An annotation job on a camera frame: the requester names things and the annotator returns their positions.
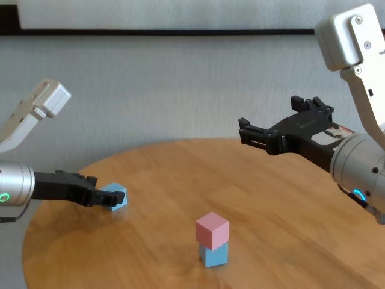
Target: stacked cubes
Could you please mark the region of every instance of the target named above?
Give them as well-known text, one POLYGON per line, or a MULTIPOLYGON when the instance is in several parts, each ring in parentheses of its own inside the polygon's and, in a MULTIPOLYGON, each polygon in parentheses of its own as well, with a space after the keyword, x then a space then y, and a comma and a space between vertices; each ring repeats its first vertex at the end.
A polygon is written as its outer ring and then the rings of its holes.
POLYGON ((196 221, 199 257, 205 267, 227 263, 229 254, 229 221, 213 212, 196 221))
POLYGON ((121 204, 117 204, 116 207, 109 207, 110 211, 116 211, 116 210, 120 209, 121 207, 127 205, 127 202, 128 202, 127 190, 126 190, 126 188, 122 187, 121 185, 113 182, 112 184, 107 185, 106 187, 102 188, 102 191, 110 191, 110 192, 122 191, 125 193, 125 198, 123 199, 123 202, 121 204))

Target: round table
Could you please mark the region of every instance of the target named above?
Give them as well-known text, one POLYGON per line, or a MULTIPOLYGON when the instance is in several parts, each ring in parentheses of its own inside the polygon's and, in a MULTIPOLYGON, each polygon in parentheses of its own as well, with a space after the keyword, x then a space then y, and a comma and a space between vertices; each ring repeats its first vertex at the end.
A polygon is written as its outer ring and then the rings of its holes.
POLYGON ((23 246, 30 289, 385 288, 385 228, 298 155, 184 140, 80 172, 126 187, 129 205, 44 201, 23 246), (230 223, 229 262, 205 268, 195 221, 211 211, 230 223))

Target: light blue block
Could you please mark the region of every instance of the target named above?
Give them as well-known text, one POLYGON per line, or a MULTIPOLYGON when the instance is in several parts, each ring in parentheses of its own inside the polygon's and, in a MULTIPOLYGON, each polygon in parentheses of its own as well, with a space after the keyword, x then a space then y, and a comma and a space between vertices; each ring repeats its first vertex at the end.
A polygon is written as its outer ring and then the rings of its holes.
POLYGON ((204 247, 204 245, 199 244, 199 257, 205 264, 206 268, 226 264, 228 256, 228 243, 223 244, 217 250, 214 251, 211 251, 210 249, 204 247))
POLYGON ((112 184, 105 186, 101 190, 102 191, 111 191, 111 192, 113 192, 113 191, 122 191, 122 192, 126 193, 125 198, 123 199, 123 202, 121 204, 116 205, 116 207, 108 207, 109 210, 111 210, 112 212, 116 211, 116 210, 120 209, 121 207, 124 207, 125 205, 128 204, 127 190, 126 190, 126 188, 122 187, 121 185, 116 184, 115 182, 113 182, 112 184))

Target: black trim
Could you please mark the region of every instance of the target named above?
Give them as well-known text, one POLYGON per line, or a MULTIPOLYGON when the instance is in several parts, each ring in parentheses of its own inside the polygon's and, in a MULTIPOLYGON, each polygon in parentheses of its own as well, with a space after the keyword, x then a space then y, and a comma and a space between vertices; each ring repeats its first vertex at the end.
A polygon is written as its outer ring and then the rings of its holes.
POLYGON ((108 30, 108 29, 22 29, 17 5, 0 5, 0 36, 247 36, 314 35, 313 29, 239 29, 239 30, 108 30))

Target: gray wall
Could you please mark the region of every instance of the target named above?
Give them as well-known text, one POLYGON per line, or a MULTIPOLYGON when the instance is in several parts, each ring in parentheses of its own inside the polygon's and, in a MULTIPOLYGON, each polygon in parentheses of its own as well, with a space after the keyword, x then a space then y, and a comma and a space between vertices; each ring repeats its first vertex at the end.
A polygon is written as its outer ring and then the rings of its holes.
MULTIPOLYGON (((361 130, 347 85, 329 72, 314 36, 2 37, 0 123, 43 77, 73 97, 3 160, 35 170, 79 170, 157 141, 238 137, 238 118, 269 127, 293 112, 290 96, 319 96, 334 120, 361 130)), ((23 288, 28 219, 0 226, 1 288, 23 288)), ((17 210, 0 208, 0 216, 17 210)))

